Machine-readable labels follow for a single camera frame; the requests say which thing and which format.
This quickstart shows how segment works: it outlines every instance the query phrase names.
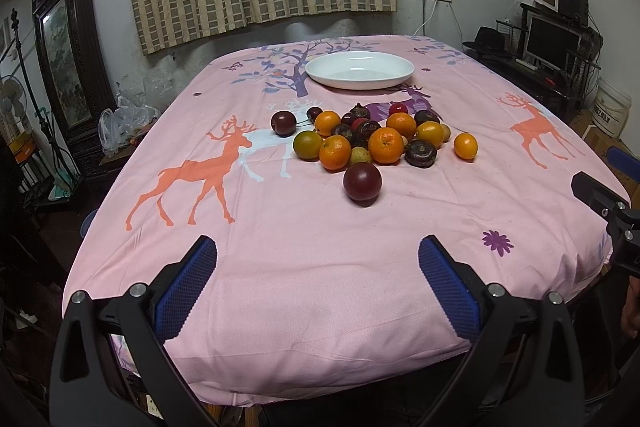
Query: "white deer print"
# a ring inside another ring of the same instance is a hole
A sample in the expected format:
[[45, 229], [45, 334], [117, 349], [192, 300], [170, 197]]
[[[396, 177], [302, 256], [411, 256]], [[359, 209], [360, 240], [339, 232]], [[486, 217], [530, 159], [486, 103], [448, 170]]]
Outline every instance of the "white deer print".
[[[315, 105], [320, 105], [315, 100], [313, 102], [302, 102], [300, 99], [295, 98], [285, 103], [285, 106], [294, 115], [296, 115], [296, 121], [304, 125], [304, 122], [308, 123], [308, 129], [313, 129], [313, 126], [308, 122], [306, 112], [309, 108]], [[246, 134], [247, 139], [252, 143], [251, 147], [241, 147], [240, 157], [238, 163], [244, 168], [249, 176], [257, 182], [263, 182], [264, 178], [251, 170], [247, 160], [254, 152], [260, 149], [267, 149], [269, 147], [285, 146], [284, 154], [282, 155], [282, 168], [280, 169], [280, 176], [282, 178], [290, 178], [291, 176], [287, 172], [287, 160], [293, 156], [293, 139], [296, 137], [296, 133], [291, 136], [283, 138], [275, 134], [271, 129], [257, 129]]]

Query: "dark wooden frame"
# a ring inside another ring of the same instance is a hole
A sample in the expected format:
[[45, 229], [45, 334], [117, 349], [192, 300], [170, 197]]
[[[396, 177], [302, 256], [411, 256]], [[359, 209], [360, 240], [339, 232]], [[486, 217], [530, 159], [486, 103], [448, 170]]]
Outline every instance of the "dark wooden frame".
[[97, 134], [98, 119], [106, 108], [116, 109], [116, 103], [98, 42], [94, 0], [65, 0], [71, 49], [82, 91], [91, 113], [91, 118], [73, 125], [67, 123], [53, 82], [42, 33], [44, 17], [59, 1], [31, 1], [36, 50], [42, 79], [56, 123], [82, 174], [91, 181], [92, 177], [104, 174], [104, 171], [98, 166], [102, 159], [102, 147]]

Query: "orange deer print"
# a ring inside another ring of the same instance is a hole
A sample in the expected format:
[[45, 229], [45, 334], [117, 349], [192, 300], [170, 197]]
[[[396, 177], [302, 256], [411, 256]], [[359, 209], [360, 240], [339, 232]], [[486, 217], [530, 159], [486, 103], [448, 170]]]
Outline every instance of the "orange deer print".
[[535, 162], [536, 165], [539, 165], [543, 169], [546, 169], [546, 165], [536, 160], [533, 154], [531, 153], [531, 143], [533, 142], [533, 140], [537, 141], [540, 147], [542, 147], [542, 149], [546, 149], [549, 153], [551, 153], [556, 158], [559, 158], [561, 160], [569, 159], [566, 156], [559, 156], [558, 154], [555, 154], [548, 149], [548, 147], [543, 143], [541, 138], [541, 136], [546, 133], [550, 133], [551, 136], [553, 136], [556, 139], [556, 141], [562, 147], [564, 147], [564, 150], [566, 150], [573, 158], [575, 158], [575, 155], [572, 154], [572, 152], [569, 149], [567, 149], [566, 145], [562, 142], [567, 142], [577, 152], [580, 152], [571, 142], [569, 142], [569, 140], [567, 140], [564, 136], [558, 133], [558, 130], [553, 126], [553, 124], [551, 124], [551, 122], [549, 122], [546, 119], [546, 117], [542, 114], [542, 111], [540, 111], [531, 102], [527, 102], [527, 100], [525, 100], [523, 97], [516, 96], [511, 93], [507, 93], [507, 100], [509, 100], [509, 102], [505, 102], [502, 98], [497, 98], [496, 100], [499, 103], [503, 103], [504, 105], [509, 105], [510, 107], [523, 107], [533, 115], [533, 118], [529, 118], [529, 120], [525, 120], [523, 122], [517, 123], [516, 125], [512, 126], [511, 130], [517, 132], [522, 136], [522, 139], [523, 139], [522, 146], [527, 151], [527, 154], [529, 154], [530, 158]]
[[248, 132], [255, 131], [256, 128], [253, 125], [247, 126], [246, 122], [244, 122], [242, 125], [238, 125], [238, 120], [236, 120], [235, 116], [232, 116], [229, 120], [225, 121], [221, 129], [222, 136], [220, 138], [214, 136], [213, 134], [211, 134], [211, 132], [208, 132], [207, 136], [209, 136], [209, 138], [212, 140], [225, 143], [222, 154], [215, 158], [210, 158], [203, 161], [185, 160], [180, 167], [173, 167], [160, 171], [160, 173], [158, 174], [158, 176], [160, 176], [160, 179], [158, 180], [158, 185], [156, 186], [156, 188], [154, 188], [150, 192], [147, 192], [146, 194], [142, 194], [138, 198], [138, 203], [136, 203], [136, 206], [131, 209], [129, 216], [127, 216], [127, 230], [131, 230], [131, 217], [133, 216], [135, 211], [140, 207], [142, 203], [144, 203], [149, 198], [153, 198], [154, 196], [159, 196], [159, 198], [156, 200], [156, 205], [158, 206], [158, 210], [160, 211], [160, 217], [164, 219], [164, 222], [168, 227], [172, 227], [174, 225], [174, 222], [169, 218], [169, 216], [167, 216], [167, 213], [162, 207], [162, 195], [167, 191], [169, 187], [171, 187], [171, 185], [175, 181], [178, 180], [183, 180], [186, 182], [204, 181], [202, 192], [197, 197], [196, 202], [191, 209], [191, 215], [189, 216], [188, 220], [188, 223], [190, 225], [196, 224], [196, 208], [212, 188], [215, 188], [218, 199], [222, 204], [222, 211], [224, 213], [225, 219], [229, 222], [229, 224], [235, 222], [235, 219], [231, 217], [231, 215], [229, 214], [229, 210], [226, 207], [225, 189], [223, 188], [222, 180], [224, 176], [231, 170], [234, 162], [238, 159], [238, 148], [249, 148], [252, 146], [252, 143], [244, 135]]

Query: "cardboard box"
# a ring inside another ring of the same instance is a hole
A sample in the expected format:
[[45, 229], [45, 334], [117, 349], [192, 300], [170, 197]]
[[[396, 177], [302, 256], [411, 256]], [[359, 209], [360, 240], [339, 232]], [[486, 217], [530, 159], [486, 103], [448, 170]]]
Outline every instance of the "cardboard box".
[[609, 147], [617, 147], [633, 156], [633, 153], [626, 147], [622, 140], [612, 138], [596, 127], [591, 119], [591, 111], [589, 110], [582, 110], [578, 113], [571, 123], [571, 129], [591, 147], [609, 170], [613, 172], [615, 177], [619, 179], [629, 194], [631, 206], [633, 208], [640, 208], [640, 185], [638, 182], [633, 181], [629, 176], [613, 168], [607, 162], [607, 150], [609, 150]]

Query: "black hat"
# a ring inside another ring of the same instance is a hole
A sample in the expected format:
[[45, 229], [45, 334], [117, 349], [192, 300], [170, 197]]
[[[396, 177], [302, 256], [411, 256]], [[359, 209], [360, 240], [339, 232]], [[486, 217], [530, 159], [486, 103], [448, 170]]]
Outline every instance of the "black hat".
[[473, 42], [462, 42], [462, 45], [484, 55], [511, 57], [510, 52], [504, 49], [504, 35], [498, 30], [486, 26], [480, 27]]

